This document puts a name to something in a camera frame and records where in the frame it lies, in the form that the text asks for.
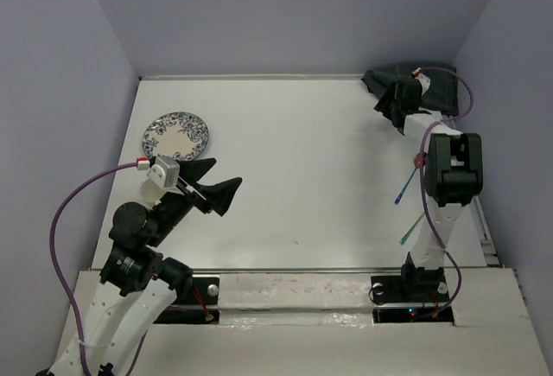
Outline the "dark grey checked cloth placemat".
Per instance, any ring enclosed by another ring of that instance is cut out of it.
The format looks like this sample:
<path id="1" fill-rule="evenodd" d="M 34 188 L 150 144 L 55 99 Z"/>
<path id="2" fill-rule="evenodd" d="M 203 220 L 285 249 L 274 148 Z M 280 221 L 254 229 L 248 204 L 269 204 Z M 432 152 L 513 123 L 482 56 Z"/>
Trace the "dark grey checked cloth placemat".
<path id="1" fill-rule="evenodd" d="M 401 61 L 367 70 L 362 82 L 368 92 L 380 98 L 392 82 L 399 77 L 410 77 L 418 68 L 426 68 L 423 73 L 430 78 L 429 90 L 423 95 L 423 108 L 440 112 L 446 116 L 459 114 L 458 81 L 449 71 L 456 73 L 453 65 L 440 61 Z"/>

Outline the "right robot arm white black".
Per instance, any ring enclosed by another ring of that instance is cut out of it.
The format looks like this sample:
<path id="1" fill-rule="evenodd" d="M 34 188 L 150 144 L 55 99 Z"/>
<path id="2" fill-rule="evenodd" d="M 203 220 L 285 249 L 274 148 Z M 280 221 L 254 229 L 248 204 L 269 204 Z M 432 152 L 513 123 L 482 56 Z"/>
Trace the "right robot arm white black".
<path id="1" fill-rule="evenodd" d="M 377 305 L 448 302 L 448 242 L 461 213 L 483 188 L 480 135 L 455 130 L 423 109 L 429 85 L 421 72 L 401 77 L 374 107 L 399 133 L 418 142 L 415 162 L 423 203 L 421 230 L 400 273 L 372 279 L 370 294 Z"/>

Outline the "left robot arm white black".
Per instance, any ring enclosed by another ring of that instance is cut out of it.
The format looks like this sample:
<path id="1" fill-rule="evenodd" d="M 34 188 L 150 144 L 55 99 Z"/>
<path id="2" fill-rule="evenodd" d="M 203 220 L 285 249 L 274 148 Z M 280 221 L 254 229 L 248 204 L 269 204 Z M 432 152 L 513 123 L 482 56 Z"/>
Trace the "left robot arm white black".
<path id="1" fill-rule="evenodd" d="M 79 185 L 58 207 L 49 230 L 54 271 L 66 292 L 76 332 L 60 358 L 44 375 L 130 375 L 149 328 L 174 303 L 200 292 L 193 270 L 156 248 L 192 210 L 224 216 L 243 180 L 235 177 L 212 186 L 200 179 L 215 165 L 213 158 L 179 162 L 170 157 L 139 157 L 115 172 L 136 169 L 146 174 L 145 186 L 156 191 L 145 205 L 129 201 L 112 217 L 111 251 L 99 273 L 99 284 L 86 313 L 79 310 L 55 250 L 56 227 L 68 203 L 94 180 Z"/>

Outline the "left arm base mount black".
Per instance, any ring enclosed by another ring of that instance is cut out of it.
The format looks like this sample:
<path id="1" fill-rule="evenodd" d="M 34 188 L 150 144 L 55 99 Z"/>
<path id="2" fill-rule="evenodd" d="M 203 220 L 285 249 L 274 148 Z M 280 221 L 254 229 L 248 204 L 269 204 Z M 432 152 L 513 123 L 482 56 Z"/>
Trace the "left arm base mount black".
<path id="1" fill-rule="evenodd" d="M 211 325 L 219 323 L 219 276 L 194 276 L 191 289 L 179 295 L 154 321 L 160 325 Z"/>

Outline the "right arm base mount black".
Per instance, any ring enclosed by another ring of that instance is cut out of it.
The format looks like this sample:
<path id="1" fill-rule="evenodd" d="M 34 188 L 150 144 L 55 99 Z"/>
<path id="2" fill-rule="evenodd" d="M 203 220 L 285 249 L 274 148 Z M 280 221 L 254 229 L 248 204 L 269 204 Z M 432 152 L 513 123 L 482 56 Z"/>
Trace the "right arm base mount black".
<path id="1" fill-rule="evenodd" d="M 373 304 L 375 324 L 405 324 L 413 322 L 454 323 L 453 310 L 442 310 L 449 300 L 448 286 L 439 284 L 407 289 L 396 275 L 371 277 L 368 298 Z"/>

